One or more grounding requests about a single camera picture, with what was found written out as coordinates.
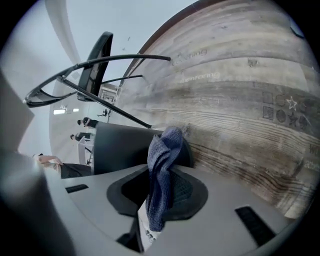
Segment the white wall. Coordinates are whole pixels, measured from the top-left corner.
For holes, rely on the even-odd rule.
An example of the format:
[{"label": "white wall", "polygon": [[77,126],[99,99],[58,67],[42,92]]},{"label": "white wall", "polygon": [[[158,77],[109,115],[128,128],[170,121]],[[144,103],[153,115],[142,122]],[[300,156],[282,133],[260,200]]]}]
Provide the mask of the white wall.
[{"label": "white wall", "polygon": [[[20,20],[0,57],[0,68],[21,100],[26,94],[62,69],[71,65],[53,30],[43,1],[37,2]],[[52,92],[53,84],[46,88]],[[32,108],[34,119],[18,150],[32,156],[50,155],[50,107]]]},{"label": "white wall", "polygon": [[[67,12],[75,46],[84,61],[105,31],[113,33],[111,55],[136,54],[161,25],[195,1],[67,0]],[[104,81],[122,77],[131,61],[110,62]]]}]

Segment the black hole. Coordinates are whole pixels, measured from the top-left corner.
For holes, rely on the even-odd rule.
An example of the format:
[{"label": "black hole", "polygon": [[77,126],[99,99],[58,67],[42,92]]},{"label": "black hole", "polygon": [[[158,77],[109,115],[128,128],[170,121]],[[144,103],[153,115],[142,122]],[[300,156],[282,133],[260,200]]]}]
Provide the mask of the black hole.
[{"label": "black hole", "polygon": [[85,184],[80,184],[80,185],[76,185],[76,186],[70,186],[70,187],[66,187],[65,190],[67,191],[68,194],[73,193],[73,192],[77,192],[80,190],[85,190],[88,189],[89,187]]},{"label": "black hole", "polygon": [[258,246],[264,245],[276,236],[251,207],[241,207],[236,209],[235,212],[238,214]]}]

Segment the wooden wall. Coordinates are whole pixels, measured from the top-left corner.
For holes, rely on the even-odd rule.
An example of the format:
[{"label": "wooden wall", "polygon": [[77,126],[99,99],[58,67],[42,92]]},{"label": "wooden wall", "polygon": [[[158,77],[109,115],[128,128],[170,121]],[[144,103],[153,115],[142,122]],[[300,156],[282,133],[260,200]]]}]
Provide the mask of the wooden wall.
[{"label": "wooden wall", "polygon": [[[271,1],[227,0],[164,33],[116,105],[184,128],[197,169],[249,186],[288,218],[309,204],[320,171],[319,66]],[[111,123],[134,125],[115,113]]]}]

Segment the black seat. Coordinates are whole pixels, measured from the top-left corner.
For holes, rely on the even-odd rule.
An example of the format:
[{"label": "black seat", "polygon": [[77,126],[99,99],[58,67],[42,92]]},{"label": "black seat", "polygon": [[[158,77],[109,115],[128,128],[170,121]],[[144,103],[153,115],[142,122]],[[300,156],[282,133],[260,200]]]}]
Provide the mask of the black seat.
[{"label": "black seat", "polygon": [[[88,61],[103,57],[109,57],[111,53],[111,45],[114,34],[110,32],[104,32],[95,43]],[[88,67],[85,67],[82,71],[82,75],[79,80],[78,86],[86,90],[93,95],[98,96],[102,79],[106,72],[109,62],[98,63]],[[84,102],[92,102],[90,98],[78,93],[77,99]]]}]

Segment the gray towel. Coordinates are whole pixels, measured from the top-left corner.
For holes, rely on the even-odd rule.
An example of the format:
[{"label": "gray towel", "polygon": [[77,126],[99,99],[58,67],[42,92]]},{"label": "gray towel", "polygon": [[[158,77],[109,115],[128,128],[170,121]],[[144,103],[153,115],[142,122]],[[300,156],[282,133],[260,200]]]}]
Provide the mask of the gray towel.
[{"label": "gray towel", "polygon": [[147,164],[150,192],[145,207],[151,231],[162,231],[164,226],[162,215],[172,207],[170,167],[178,157],[182,145],[181,130],[177,127],[168,127],[160,138],[155,135],[149,146]]}]

